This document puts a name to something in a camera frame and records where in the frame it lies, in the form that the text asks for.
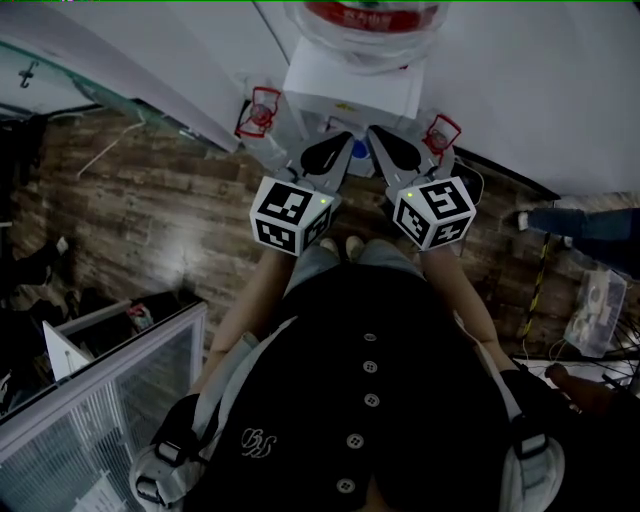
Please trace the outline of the person's blue jeans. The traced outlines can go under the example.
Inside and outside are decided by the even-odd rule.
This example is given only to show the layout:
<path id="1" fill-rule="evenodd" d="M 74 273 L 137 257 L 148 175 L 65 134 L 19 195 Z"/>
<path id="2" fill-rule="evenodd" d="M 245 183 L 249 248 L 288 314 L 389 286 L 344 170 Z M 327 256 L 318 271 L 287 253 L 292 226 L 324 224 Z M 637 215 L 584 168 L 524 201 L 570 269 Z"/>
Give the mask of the person's blue jeans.
<path id="1" fill-rule="evenodd" d="M 410 273 L 419 278 L 423 277 L 422 273 L 418 271 L 408 257 L 393 244 L 382 239 L 374 239 L 364 243 L 356 255 L 355 263 L 390 268 Z M 305 281 L 317 277 L 340 264 L 340 257 L 334 252 L 320 245 L 312 245 L 298 258 L 285 294 L 288 294 Z"/>

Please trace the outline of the black metal rack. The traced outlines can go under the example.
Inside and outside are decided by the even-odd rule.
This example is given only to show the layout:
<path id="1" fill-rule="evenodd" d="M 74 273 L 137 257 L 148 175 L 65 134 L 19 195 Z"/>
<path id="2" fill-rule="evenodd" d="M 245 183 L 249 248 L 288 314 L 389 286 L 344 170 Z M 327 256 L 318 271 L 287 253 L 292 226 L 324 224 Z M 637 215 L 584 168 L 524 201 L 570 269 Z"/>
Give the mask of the black metal rack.
<path id="1" fill-rule="evenodd" d="M 560 364 L 573 376 L 624 389 L 640 398 L 640 318 L 624 313 L 614 328 L 612 343 L 612 349 L 601 358 L 584 356 L 564 340 L 552 343 L 539 354 L 524 350 L 512 358 L 551 387 L 545 370 Z"/>

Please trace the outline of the clear plastic storage box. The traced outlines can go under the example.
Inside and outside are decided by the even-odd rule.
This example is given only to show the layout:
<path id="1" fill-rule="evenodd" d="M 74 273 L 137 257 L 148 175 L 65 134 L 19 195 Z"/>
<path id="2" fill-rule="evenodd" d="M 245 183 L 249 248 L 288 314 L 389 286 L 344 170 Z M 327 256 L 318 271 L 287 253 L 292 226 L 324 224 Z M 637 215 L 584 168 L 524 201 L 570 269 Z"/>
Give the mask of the clear plastic storage box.
<path id="1" fill-rule="evenodd" d="M 626 281 L 611 270 L 586 271 L 564 341 L 589 358 L 600 359 L 611 351 L 626 290 Z"/>

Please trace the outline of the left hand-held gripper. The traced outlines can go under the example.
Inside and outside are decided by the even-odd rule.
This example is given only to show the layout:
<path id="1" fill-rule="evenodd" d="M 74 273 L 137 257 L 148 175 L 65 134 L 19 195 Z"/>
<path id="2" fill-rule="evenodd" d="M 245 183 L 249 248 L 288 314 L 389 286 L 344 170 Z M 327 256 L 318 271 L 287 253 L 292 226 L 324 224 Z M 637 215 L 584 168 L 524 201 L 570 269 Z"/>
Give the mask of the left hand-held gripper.
<path id="1" fill-rule="evenodd" d="M 354 136 L 347 131 L 316 134 L 296 146 L 289 168 L 260 183 L 250 210 L 254 239 L 294 256 L 318 241 L 341 203 L 339 188 L 353 146 Z"/>

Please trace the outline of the black bags pile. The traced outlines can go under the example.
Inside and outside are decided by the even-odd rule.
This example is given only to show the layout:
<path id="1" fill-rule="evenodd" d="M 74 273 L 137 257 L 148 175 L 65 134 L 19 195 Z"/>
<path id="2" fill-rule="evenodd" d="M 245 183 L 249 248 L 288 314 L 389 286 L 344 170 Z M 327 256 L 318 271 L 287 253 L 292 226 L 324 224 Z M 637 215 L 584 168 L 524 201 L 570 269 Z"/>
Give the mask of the black bags pile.
<path id="1" fill-rule="evenodd" d="M 69 243 L 61 237 L 27 257 L 0 259 L 0 417 L 51 383 L 44 321 L 60 325 L 116 303 L 90 287 L 79 295 L 69 291 L 66 310 L 43 299 L 23 310 L 9 305 L 18 287 L 48 285 L 54 266 L 68 250 Z"/>

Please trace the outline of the glass door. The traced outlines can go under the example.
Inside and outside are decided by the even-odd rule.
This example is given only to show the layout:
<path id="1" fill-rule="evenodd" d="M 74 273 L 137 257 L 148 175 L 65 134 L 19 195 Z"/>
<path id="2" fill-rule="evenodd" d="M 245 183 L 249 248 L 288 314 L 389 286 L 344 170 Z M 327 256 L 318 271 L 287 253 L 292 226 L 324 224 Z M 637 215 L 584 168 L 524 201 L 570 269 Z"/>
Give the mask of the glass door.
<path id="1" fill-rule="evenodd" d="M 235 136 L 207 134 L 150 104 L 126 98 L 41 56 L 0 40 L 0 119 L 79 114 L 99 108 L 114 110 L 149 125 L 215 145 L 229 153 L 240 145 Z"/>

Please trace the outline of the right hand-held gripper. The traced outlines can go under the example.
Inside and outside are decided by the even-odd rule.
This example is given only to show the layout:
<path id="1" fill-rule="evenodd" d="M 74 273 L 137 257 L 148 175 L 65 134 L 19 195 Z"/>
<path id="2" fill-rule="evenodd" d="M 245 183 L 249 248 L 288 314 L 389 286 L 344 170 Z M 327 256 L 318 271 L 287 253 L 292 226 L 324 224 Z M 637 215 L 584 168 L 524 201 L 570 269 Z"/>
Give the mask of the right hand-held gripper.
<path id="1" fill-rule="evenodd" d="M 385 126 L 369 126 L 374 168 L 389 187 L 399 187 L 438 165 L 418 137 Z M 476 216 L 476 201 L 460 176 L 405 185 L 392 200 L 393 223 L 420 251 L 460 241 Z"/>

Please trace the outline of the yellow black striped floor strip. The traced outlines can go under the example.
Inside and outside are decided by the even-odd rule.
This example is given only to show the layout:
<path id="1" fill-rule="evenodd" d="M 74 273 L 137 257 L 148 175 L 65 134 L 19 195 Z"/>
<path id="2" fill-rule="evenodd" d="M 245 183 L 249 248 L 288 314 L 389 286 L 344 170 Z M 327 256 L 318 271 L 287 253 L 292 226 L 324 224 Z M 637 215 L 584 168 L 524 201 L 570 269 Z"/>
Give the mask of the yellow black striped floor strip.
<path id="1" fill-rule="evenodd" d="M 535 281 L 535 285 L 534 285 L 534 292 L 532 295 L 532 299 L 530 302 L 530 306 L 528 309 L 528 313 L 527 313 L 527 317 L 526 317 L 526 321 L 525 321 L 525 325 L 524 325 L 524 329 L 523 329 L 523 333 L 522 333 L 522 337 L 521 337 L 521 341 L 523 343 L 526 342 L 526 339 L 529 335 L 529 332 L 531 330 L 531 326 L 532 326 L 532 322 L 533 322 L 533 316 L 535 313 L 535 310 L 537 308 L 537 304 L 539 301 L 539 295 L 540 295 L 540 291 L 541 291 L 541 286 L 542 286 L 542 281 L 544 278 L 544 271 L 545 271 L 545 266 L 546 266 L 546 259 L 547 259 L 547 255 L 548 255 L 548 250 L 549 250 L 549 244 L 550 244 L 550 240 L 551 240 L 551 233 L 547 232 L 545 233 L 544 236 L 544 240 L 543 240 L 543 245 L 541 248 L 541 253 L 540 253 L 540 258 L 539 258 L 539 265 L 538 265 L 538 272 L 536 275 L 536 281 Z"/>

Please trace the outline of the person's black buttoned top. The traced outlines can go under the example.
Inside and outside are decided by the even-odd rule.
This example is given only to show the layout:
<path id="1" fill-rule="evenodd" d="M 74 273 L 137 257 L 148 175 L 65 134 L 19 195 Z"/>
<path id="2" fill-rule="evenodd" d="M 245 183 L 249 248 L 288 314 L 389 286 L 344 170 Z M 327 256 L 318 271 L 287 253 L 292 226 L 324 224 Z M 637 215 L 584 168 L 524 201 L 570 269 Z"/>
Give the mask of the person's black buttoned top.
<path id="1" fill-rule="evenodd" d="M 178 404 L 180 512 L 545 512 L 562 446 L 422 278 L 342 264 Z"/>

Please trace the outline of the thin pale stick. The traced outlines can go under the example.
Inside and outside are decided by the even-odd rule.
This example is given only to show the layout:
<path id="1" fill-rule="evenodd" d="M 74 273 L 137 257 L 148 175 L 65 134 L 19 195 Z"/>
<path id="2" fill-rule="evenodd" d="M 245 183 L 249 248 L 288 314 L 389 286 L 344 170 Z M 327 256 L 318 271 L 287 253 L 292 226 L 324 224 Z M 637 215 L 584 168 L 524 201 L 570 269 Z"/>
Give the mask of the thin pale stick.
<path id="1" fill-rule="evenodd" d="M 101 160 L 107 153 L 109 153 L 112 149 L 114 149 L 127 135 L 132 133 L 133 131 L 144 127 L 147 124 L 144 118 L 140 118 L 140 120 L 134 124 L 131 124 L 124 128 L 121 133 L 109 144 L 107 144 L 102 150 L 100 150 L 95 156 L 93 156 L 82 168 L 80 168 L 76 173 L 76 178 L 80 179 L 83 174 L 90 169 L 95 163 Z"/>

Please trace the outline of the person's left forearm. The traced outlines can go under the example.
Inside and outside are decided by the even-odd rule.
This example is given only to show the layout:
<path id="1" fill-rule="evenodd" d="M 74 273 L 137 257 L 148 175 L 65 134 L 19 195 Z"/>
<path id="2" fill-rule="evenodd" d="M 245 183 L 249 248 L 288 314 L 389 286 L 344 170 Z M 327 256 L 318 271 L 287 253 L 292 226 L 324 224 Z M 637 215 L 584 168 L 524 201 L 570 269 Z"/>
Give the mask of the person's left forearm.
<path id="1" fill-rule="evenodd" d="M 248 332 L 258 340 L 267 336 L 296 263 L 296 257 L 266 249 L 253 274 L 215 332 L 208 360 L 231 350 Z"/>

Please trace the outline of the small red packet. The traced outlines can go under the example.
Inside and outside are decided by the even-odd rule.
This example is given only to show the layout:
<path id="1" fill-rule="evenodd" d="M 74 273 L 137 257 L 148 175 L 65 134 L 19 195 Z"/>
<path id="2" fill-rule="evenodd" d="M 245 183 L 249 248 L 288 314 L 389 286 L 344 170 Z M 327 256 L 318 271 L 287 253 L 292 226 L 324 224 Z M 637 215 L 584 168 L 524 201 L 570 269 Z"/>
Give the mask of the small red packet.
<path id="1" fill-rule="evenodd" d="M 126 311 L 126 314 L 138 333 L 148 329 L 154 324 L 151 312 L 143 303 L 132 305 Z"/>

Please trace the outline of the white framed glass partition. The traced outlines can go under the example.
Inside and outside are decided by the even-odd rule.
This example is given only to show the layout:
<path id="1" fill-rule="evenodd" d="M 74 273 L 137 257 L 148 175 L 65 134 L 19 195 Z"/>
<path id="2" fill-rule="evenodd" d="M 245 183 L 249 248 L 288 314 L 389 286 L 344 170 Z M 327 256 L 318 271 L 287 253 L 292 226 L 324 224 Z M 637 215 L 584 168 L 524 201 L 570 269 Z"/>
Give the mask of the white framed glass partition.
<path id="1" fill-rule="evenodd" d="M 134 457 L 200 373 L 207 307 L 188 306 L 0 420 L 0 512 L 144 512 Z"/>

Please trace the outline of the white water dispenser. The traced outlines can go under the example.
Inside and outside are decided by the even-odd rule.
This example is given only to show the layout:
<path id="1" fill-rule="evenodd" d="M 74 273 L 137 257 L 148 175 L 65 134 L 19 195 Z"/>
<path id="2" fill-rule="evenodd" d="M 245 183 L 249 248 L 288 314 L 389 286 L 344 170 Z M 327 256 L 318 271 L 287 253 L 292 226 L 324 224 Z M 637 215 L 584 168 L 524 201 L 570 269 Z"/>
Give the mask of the white water dispenser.
<path id="1" fill-rule="evenodd" d="M 308 126 L 311 134 L 349 131 L 365 141 L 370 125 L 406 129 L 416 120 L 424 74 L 422 62 L 373 75 L 355 73 L 300 38 L 284 93 L 290 106 L 319 116 Z M 348 173 L 372 176 L 372 159 L 353 159 Z"/>

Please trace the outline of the white bin with black inside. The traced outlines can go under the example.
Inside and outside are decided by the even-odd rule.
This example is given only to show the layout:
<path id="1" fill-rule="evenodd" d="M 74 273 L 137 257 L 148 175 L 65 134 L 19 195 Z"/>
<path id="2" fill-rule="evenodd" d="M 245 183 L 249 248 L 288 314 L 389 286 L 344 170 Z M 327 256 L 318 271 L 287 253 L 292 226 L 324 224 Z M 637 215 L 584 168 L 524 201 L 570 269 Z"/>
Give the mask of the white bin with black inside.
<path id="1" fill-rule="evenodd" d="M 471 201 L 477 206 L 482 199 L 484 191 L 484 178 L 482 174 L 464 162 L 455 160 L 451 176 L 458 177 L 462 181 Z"/>

